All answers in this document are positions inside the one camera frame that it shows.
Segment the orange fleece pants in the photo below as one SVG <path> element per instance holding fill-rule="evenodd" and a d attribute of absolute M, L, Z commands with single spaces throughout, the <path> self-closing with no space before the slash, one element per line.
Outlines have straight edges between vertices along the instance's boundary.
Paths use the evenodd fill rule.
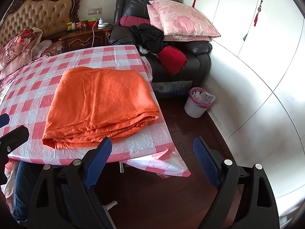
<path fill-rule="evenodd" d="M 121 141 L 159 117 L 143 76 L 135 70 L 77 67 L 64 71 L 42 137 L 53 149 Z"/>

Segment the red white checkered tablecloth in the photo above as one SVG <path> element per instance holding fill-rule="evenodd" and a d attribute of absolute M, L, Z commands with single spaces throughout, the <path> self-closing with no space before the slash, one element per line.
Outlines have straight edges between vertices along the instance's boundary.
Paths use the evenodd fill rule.
<path fill-rule="evenodd" d="M 103 138 L 109 162 L 188 177 L 135 46 L 76 50 L 22 67 L 3 81 L 1 134 L 24 125 L 29 139 L 9 153 L 24 162 L 68 165 Z"/>

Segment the blue jeans leg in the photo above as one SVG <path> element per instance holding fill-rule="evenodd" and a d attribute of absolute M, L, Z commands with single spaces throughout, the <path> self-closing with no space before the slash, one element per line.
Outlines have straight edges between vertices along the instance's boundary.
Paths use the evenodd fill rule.
<path fill-rule="evenodd" d="M 41 165 L 20 161 L 14 188 L 14 208 L 12 215 L 18 222 L 28 218 L 31 196 L 41 172 Z"/>

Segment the floral folded quilt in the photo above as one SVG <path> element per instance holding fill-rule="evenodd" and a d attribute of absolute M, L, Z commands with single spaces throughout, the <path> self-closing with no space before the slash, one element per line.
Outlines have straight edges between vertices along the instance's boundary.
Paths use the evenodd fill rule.
<path fill-rule="evenodd" d="M 42 34 L 43 31 L 36 27 L 23 30 L 1 49 L 1 80 L 32 61 Z"/>

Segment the white trash bin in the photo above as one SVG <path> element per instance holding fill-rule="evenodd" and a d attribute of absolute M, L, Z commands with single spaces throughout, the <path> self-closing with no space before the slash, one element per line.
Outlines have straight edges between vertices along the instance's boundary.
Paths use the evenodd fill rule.
<path fill-rule="evenodd" d="M 201 87 L 191 88 L 185 104 L 185 112 L 193 118 L 201 117 L 204 112 L 211 108 L 216 97 Z"/>

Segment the dark wooden nightstand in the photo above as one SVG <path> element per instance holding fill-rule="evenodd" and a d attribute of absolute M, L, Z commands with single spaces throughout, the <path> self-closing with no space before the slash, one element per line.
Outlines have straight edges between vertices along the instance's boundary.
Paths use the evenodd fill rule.
<path fill-rule="evenodd" d="M 57 35 L 50 36 L 49 40 L 53 43 L 60 41 L 65 52 L 87 49 L 91 47 L 107 46 L 113 26 L 110 24 L 107 27 L 98 29 L 82 29 L 68 31 Z"/>

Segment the red cushion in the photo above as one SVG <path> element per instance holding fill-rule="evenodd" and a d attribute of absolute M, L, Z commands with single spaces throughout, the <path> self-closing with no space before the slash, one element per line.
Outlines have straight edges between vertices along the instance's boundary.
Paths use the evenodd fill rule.
<path fill-rule="evenodd" d="M 172 76 L 180 72 L 187 64 L 187 58 L 184 53 L 173 46 L 166 46 L 157 54 L 157 58 Z"/>

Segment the tufted tan headboard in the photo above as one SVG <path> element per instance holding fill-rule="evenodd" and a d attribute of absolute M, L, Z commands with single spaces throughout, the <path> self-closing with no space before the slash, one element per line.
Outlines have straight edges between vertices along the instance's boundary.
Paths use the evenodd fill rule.
<path fill-rule="evenodd" d="M 81 0 L 14 0 L 1 24 L 1 46 L 25 29 L 36 27 L 42 38 L 52 39 L 67 31 L 69 22 L 79 22 Z"/>

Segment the red box on nightstand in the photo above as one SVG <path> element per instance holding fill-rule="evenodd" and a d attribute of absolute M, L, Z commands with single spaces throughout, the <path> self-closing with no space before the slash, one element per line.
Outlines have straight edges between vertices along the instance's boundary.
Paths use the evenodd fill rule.
<path fill-rule="evenodd" d="M 95 25 L 97 24 L 98 20 L 95 21 L 87 21 L 87 28 L 93 29 Z"/>

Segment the maroon cushion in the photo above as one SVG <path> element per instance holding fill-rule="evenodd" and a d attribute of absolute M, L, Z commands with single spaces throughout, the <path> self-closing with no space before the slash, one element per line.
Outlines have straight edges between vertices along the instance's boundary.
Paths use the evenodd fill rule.
<path fill-rule="evenodd" d="M 125 27 L 131 27 L 134 25 L 138 27 L 140 24 L 143 23 L 150 24 L 150 20 L 131 15 L 123 16 L 118 20 L 118 24 Z"/>

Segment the pink floral pillow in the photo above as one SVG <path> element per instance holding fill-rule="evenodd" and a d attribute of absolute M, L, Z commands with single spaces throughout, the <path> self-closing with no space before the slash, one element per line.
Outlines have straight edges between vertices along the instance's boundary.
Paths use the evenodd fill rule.
<path fill-rule="evenodd" d="M 172 0 L 150 0 L 164 35 L 220 37 L 214 26 L 196 9 Z"/>

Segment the wall power socket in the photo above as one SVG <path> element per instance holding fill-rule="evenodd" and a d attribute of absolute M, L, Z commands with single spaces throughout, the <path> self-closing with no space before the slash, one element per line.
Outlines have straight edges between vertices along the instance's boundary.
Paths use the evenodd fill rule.
<path fill-rule="evenodd" d="M 88 10 L 88 15 L 100 15 L 102 13 L 102 8 L 92 8 Z"/>

